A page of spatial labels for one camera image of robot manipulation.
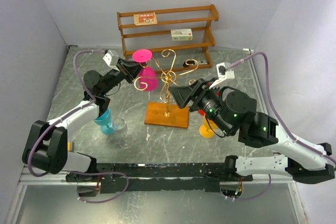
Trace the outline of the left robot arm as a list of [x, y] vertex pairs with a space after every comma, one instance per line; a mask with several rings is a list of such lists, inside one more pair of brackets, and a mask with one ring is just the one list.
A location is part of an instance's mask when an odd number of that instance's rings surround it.
[[132, 84], [143, 69], [138, 62], [121, 58], [117, 58], [113, 66], [104, 75], [90, 70], [79, 79], [85, 91], [83, 100], [75, 108], [48, 122], [33, 123], [22, 155], [29, 170], [35, 167], [51, 174], [75, 170], [87, 182], [97, 178], [95, 159], [70, 153], [67, 145], [73, 134], [90, 121], [99, 125], [103, 134], [113, 133], [107, 94], [123, 80]]

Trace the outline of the small black device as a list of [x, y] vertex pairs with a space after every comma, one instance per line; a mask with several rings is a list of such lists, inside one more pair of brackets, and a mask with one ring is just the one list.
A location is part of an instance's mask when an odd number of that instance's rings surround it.
[[191, 67], [191, 66], [197, 66], [198, 62], [195, 61], [195, 60], [186, 60], [184, 63], [183, 63], [183, 67], [184, 68], [187, 68], [187, 67]]

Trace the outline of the green white small box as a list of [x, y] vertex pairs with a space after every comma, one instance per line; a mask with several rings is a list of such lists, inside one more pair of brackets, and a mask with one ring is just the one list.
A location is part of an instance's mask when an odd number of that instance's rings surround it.
[[191, 29], [171, 29], [172, 41], [189, 41], [193, 40]]

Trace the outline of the yellow grey sponge block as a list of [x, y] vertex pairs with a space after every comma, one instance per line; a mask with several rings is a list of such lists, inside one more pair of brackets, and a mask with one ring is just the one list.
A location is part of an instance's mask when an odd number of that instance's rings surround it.
[[74, 142], [73, 141], [69, 141], [67, 143], [67, 151], [68, 152], [73, 152], [74, 151]]

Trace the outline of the blue wine glass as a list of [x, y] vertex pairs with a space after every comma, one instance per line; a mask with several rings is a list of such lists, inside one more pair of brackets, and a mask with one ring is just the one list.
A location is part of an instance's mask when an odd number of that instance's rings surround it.
[[110, 110], [107, 109], [101, 116], [94, 119], [95, 124], [100, 126], [100, 131], [104, 135], [110, 135], [114, 132]]

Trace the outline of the wooden shelf rack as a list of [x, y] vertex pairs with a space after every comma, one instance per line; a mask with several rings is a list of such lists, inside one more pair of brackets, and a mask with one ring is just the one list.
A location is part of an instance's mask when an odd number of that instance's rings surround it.
[[[134, 16], [137, 14], [156, 15], [157, 23], [136, 25]], [[196, 7], [180, 7], [169, 9], [145, 10], [137, 12], [118, 12], [117, 22], [121, 35], [122, 52], [125, 59], [132, 57], [139, 49], [151, 52], [162, 52], [165, 49], [202, 50], [207, 64], [200, 68], [212, 67], [209, 47], [215, 46], [215, 38], [211, 24], [219, 20], [219, 13], [214, 4]], [[193, 39], [172, 39], [171, 30], [190, 29]]]

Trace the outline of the gold wine glass rack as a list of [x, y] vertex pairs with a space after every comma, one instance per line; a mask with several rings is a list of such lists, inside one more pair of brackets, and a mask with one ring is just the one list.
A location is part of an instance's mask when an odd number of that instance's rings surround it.
[[176, 71], [173, 70], [176, 60], [176, 52], [173, 49], [165, 49], [161, 52], [161, 55], [166, 58], [171, 53], [174, 55], [174, 58], [171, 67], [168, 70], [163, 70], [160, 67], [159, 63], [153, 58], [153, 54], [152, 59], [148, 63], [148, 65], [155, 71], [158, 83], [159, 81], [163, 82], [163, 87], [159, 94], [161, 101], [148, 103], [144, 123], [147, 125], [186, 129], [188, 127], [189, 112], [187, 108], [180, 109], [177, 105], [173, 104], [173, 98], [169, 92], [169, 87], [177, 85], [175, 81], [178, 76], [188, 74], [198, 69], [199, 63], [197, 66], [192, 66], [193, 68], [191, 70], [177, 74]]

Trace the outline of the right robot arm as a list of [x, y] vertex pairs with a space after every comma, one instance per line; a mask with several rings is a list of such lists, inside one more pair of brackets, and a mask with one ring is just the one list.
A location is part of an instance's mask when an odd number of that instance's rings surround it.
[[[227, 89], [230, 93], [223, 96]], [[278, 174], [302, 184], [318, 184], [335, 178], [335, 168], [329, 164], [330, 144], [312, 144], [290, 136], [276, 119], [258, 112], [257, 101], [246, 93], [228, 86], [212, 90], [203, 79], [189, 86], [170, 87], [169, 93], [180, 109], [191, 102], [190, 112], [202, 110], [205, 119], [221, 131], [219, 137], [237, 135], [246, 146], [276, 153], [269, 157], [227, 156], [223, 167], [227, 180]]]

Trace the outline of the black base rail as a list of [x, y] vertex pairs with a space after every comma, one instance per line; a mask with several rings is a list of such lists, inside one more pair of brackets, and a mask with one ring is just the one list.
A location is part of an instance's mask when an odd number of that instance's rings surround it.
[[101, 193], [121, 192], [129, 178], [127, 191], [203, 190], [216, 193], [220, 183], [237, 182], [241, 177], [233, 165], [225, 163], [135, 164], [99, 163]]

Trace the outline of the pink wine glass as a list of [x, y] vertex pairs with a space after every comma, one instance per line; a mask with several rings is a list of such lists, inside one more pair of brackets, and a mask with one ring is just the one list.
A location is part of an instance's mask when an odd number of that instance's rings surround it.
[[153, 91], [158, 86], [157, 76], [153, 68], [148, 63], [152, 59], [152, 52], [148, 49], [136, 50], [132, 59], [140, 63], [142, 70], [134, 82], [134, 86], [140, 91]]

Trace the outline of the clear wine glass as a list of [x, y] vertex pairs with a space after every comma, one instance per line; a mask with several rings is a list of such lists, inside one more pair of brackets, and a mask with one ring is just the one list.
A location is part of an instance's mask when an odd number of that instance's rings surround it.
[[115, 118], [112, 121], [113, 136], [119, 141], [119, 145], [128, 149], [133, 145], [133, 138], [128, 133], [128, 126], [124, 118]]

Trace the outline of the yellow wine glass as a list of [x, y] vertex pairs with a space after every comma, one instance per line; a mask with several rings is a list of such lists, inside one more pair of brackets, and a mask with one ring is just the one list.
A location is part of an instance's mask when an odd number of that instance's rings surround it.
[[203, 116], [203, 124], [199, 127], [199, 133], [204, 138], [211, 138], [215, 135], [214, 130], [217, 129], [217, 125]]

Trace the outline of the red wine glass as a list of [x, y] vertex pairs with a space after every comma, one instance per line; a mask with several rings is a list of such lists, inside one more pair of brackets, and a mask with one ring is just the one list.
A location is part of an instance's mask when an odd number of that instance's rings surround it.
[[201, 116], [204, 116], [205, 115], [205, 112], [203, 110], [198, 110], [198, 113], [201, 115]]

